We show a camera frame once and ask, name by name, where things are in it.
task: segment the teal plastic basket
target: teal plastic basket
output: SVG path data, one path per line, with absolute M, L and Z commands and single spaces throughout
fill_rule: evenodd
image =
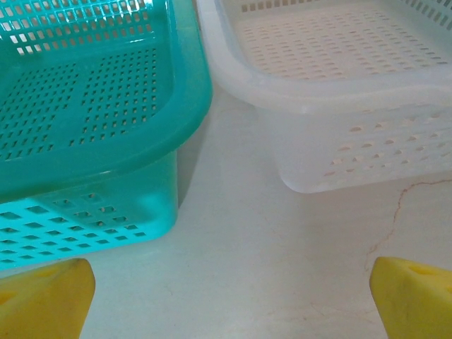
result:
M 0 269 L 166 233 L 211 99 L 191 1 L 0 5 Z

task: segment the yellow object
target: yellow object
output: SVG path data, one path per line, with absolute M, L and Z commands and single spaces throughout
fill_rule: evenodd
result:
M 94 290 L 85 259 L 0 279 L 0 339 L 79 338 Z
M 381 257 L 370 288 L 389 339 L 452 338 L 452 272 Z

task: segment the plastic basket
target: plastic basket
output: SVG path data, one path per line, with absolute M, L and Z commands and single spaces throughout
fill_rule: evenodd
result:
M 310 193 L 449 170 L 449 0 L 198 1 L 211 70 Z
M 191 2 L 0 3 L 0 269 L 164 234 L 211 99 Z

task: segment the white floor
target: white floor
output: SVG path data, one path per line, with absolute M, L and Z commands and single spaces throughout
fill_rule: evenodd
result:
M 179 166 L 168 235 L 86 256 L 97 289 L 82 339 L 386 338 L 374 259 L 452 269 L 452 173 L 297 194 L 257 113 L 221 91 Z

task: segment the floor crack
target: floor crack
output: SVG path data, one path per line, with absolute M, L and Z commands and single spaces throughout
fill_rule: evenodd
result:
M 452 182 L 452 179 L 443 179 L 443 180 L 439 180 L 437 182 L 417 182 L 416 184 L 412 184 L 411 186 L 409 186 L 406 189 L 403 189 L 400 192 L 400 196 L 397 201 L 397 208 L 396 208 L 396 210 L 394 212 L 394 216 L 393 216 L 393 223 L 391 225 L 391 229 L 389 230 L 388 234 L 384 238 L 380 239 L 380 241 L 377 242 L 375 245 L 372 245 L 366 253 L 366 261 L 364 262 L 364 271 L 365 272 L 368 272 L 370 270 L 369 259 L 370 259 L 371 254 L 373 254 L 377 249 L 379 249 L 379 247 L 382 244 L 387 242 L 392 237 L 394 232 L 396 231 L 396 221 L 397 221 L 399 212 L 402 209 L 402 201 L 403 201 L 403 198 L 405 197 L 406 193 L 408 193 L 413 188 L 418 187 L 418 186 L 433 186 L 433 185 L 437 185 L 437 184 L 443 184 L 444 182 Z

